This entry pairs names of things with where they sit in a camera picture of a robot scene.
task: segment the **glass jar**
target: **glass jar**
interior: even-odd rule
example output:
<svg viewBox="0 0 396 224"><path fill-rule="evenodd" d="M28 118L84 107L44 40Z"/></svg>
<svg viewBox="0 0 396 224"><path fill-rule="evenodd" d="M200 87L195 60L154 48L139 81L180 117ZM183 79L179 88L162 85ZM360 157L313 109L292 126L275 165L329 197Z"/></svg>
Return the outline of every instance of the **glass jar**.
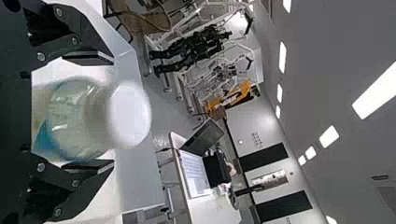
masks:
<svg viewBox="0 0 396 224"><path fill-rule="evenodd" d="M149 134L151 109L146 93L134 83L111 90L88 80L73 80L53 94L47 121L59 154L85 161L111 148L139 145Z"/></svg>

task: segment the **white metal frame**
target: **white metal frame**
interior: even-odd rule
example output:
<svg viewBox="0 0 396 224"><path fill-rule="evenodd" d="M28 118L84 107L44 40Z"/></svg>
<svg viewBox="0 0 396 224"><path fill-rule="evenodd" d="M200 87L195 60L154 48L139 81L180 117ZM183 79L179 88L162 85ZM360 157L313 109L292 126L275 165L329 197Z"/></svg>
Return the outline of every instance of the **white metal frame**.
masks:
<svg viewBox="0 0 396 224"><path fill-rule="evenodd" d="M214 20L211 20L189 32L187 32L184 35L180 35L178 38L172 39L171 41L168 42L168 45L172 45L174 42L176 42L177 40L179 40L180 38L184 37L184 36L189 36L192 35L194 32L198 32L201 31L203 29L205 29L206 26L211 25L211 24L216 24L219 23L221 21L224 21L227 17L232 17L234 16L238 11L240 11L241 9L244 9L246 11L246 13L249 15L250 18L252 18L253 20L256 19L255 14L250 10L249 6L254 4L256 0L250 1L248 3L246 2L211 2L209 0L205 0L202 4L200 4L199 6L196 6L195 4L194 6L194 11L192 13L190 13L189 15L186 15L182 20L180 20L177 24L175 24L171 31L163 34L160 38L153 40L151 37L149 37L148 35L145 35L145 39L146 39L146 43L153 49L153 50L162 50L163 49L163 42L166 40L167 37L169 37L171 34L173 33L179 33L181 34L180 30L185 29L184 27L187 25L187 23L189 21L191 21L191 19L196 16L199 15L200 11L205 8L205 7L210 7L210 6L228 6L228 7L234 7L230 12L225 13L224 15L215 18ZM212 57L212 59L210 59L210 62L215 61L221 54L225 53L226 51L233 49L235 47L239 47L241 49L245 49L247 51L249 51L254 59L254 51L253 49L250 49L238 42L236 42L236 40L230 40L224 43L224 46L226 45L231 45L229 47L227 47L225 50L217 53L216 55L214 55ZM177 97L176 99L178 101L183 101L186 98L186 103L187 103L187 109L190 113L194 112L194 106L192 105L192 99L191 99L191 92L190 90L188 90L187 86L189 85L187 83L187 79L185 78L185 75L190 71L190 69L183 71L183 72L174 72L174 77L175 77L175 85L176 85L176 89L177 89ZM163 87L164 87L164 91L172 91L170 85L169 85L169 79L167 74L164 74L162 76L162 80L163 80Z"/></svg>
<svg viewBox="0 0 396 224"><path fill-rule="evenodd" d="M185 25L186 22L190 21L195 15L199 14L200 11L204 8L204 7L210 7L210 6L234 6L236 7L236 9L233 12L229 12L226 13L200 27L197 27L189 32L187 32L186 34L184 34L183 36L186 35L191 35L193 34L195 31L199 31L202 30L204 27L210 25L210 24L214 24L214 23L218 23L222 20L224 20L226 17L235 14L238 10L240 10L241 8L243 8L246 13L253 19L256 19L255 14L250 10L250 8L248 6L252 5L254 1L251 1L249 3L245 3L245 2L209 2L208 0L205 0L203 3L201 3L199 6L196 6L194 4L194 11L192 13L190 13L188 16L184 17L182 20L180 20L178 23L176 23L175 25L172 26L171 31L163 34L159 39L153 40L151 39L148 35L145 35L145 38L148 42L148 44L152 47L152 49L154 50L159 50L160 46L162 45L163 41L166 40L166 38L168 38L171 34L176 33L179 31L180 27ZM173 42L177 41L178 38L175 38L174 40L170 41L169 44L172 44Z"/></svg>

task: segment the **rectangular ceiling light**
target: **rectangular ceiling light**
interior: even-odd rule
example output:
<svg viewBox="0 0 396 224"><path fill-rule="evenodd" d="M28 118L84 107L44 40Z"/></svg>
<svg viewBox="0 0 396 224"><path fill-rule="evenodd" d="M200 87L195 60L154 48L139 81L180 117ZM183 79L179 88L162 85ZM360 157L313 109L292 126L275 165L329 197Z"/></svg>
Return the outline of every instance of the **rectangular ceiling light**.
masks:
<svg viewBox="0 0 396 224"><path fill-rule="evenodd" d="M280 84L277 84L277 94L276 94L276 98L277 100L282 103L282 96L283 96L283 89L280 86Z"/></svg>
<svg viewBox="0 0 396 224"><path fill-rule="evenodd" d="M396 62L391 65L353 104L361 119L374 113L396 95Z"/></svg>
<svg viewBox="0 0 396 224"><path fill-rule="evenodd" d="M291 12L291 0L283 0L283 7L288 13Z"/></svg>
<svg viewBox="0 0 396 224"><path fill-rule="evenodd" d="M326 219L329 224L337 224L337 221L332 217L326 216Z"/></svg>
<svg viewBox="0 0 396 224"><path fill-rule="evenodd" d="M306 152L305 152L305 156L306 158L310 161L312 160L314 157L317 156L317 152L315 151L315 149L313 147L310 147Z"/></svg>
<svg viewBox="0 0 396 224"><path fill-rule="evenodd" d="M319 142L324 148L331 145L335 140L340 137L334 126L330 126L319 138Z"/></svg>
<svg viewBox="0 0 396 224"><path fill-rule="evenodd" d="M280 107L279 105L276 106L276 117L280 119Z"/></svg>
<svg viewBox="0 0 396 224"><path fill-rule="evenodd" d="M305 157L304 157L304 156L301 156L301 157L298 159L298 163L300 163L301 166L303 166L304 164L306 164L306 159L305 159Z"/></svg>
<svg viewBox="0 0 396 224"><path fill-rule="evenodd" d="M285 74L287 51L288 50L286 49L286 46L283 44L283 42L280 42L280 47L279 47L279 69L280 69L280 71L283 74Z"/></svg>

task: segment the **lab equipment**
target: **lab equipment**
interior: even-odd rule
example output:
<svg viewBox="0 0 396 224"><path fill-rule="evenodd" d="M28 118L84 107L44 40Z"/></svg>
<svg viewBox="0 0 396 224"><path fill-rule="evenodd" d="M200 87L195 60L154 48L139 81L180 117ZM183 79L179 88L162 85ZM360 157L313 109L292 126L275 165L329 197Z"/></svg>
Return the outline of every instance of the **lab equipment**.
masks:
<svg viewBox="0 0 396 224"><path fill-rule="evenodd" d="M179 151L181 167L186 178L190 198L210 194L203 156L224 135L224 131L213 119L208 119Z"/></svg>
<svg viewBox="0 0 396 224"><path fill-rule="evenodd" d="M69 53L113 57L88 18L73 7L39 0L3 1L0 60L0 222L41 224L84 211L114 169L113 160L69 163L62 168L30 152L31 72ZM112 64L99 56L71 55L72 63Z"/></svg>
<svg viewBox="0 0 396 224"><path fill-rule="evenodd" d="M181 38L169 49L149 52L151 60L172 59L179 55L182 59L175 63L154 66L154 73L169 73L189 69L193 64L201 60L209 59L216 53L224 50L223 40L229 39L232 32L223 32L217 25L209 25L201 32L195 32L192 36Z"/></svg>

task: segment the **white desk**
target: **white desk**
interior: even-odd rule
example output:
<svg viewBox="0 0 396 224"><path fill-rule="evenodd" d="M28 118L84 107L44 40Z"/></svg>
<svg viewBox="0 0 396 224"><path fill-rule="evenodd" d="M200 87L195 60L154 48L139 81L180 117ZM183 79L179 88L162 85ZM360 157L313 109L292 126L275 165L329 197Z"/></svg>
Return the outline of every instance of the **white desk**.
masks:
<svg viewBox="0 0 396 224"><path fill-rule="evenodd" d="M187 141L186 138L177 133L169 133L171 147L180 148ZM186 181L181 169L181 162L177 155L177 151L173 150L173 158L175 160L178 181L181 183L183 200L187 206L187 211L192 224L237 224L242 218L239 211L234 210L227 202L225 196L216 198L214 195L204 197L189 198Z"/></svg>
<svg viewBox="0 0 396 224"><path fill-rule="evenodd" d="M105 85L117 84L123 80L142 85L136 52L103 19L100 10L102 0L44 1L49 4L58 3L75 7L84 13L113 53L114 66L83 67L58 59L33 72L32 83L35 91L45 89L49 84L79 77L92 78ZM115 170L85 211L71 220L60 223L109 224L111 220L120 223L122 213L164 204L151 135L138 147L131 150L110 150L101 159L115 160Z"/></svg>

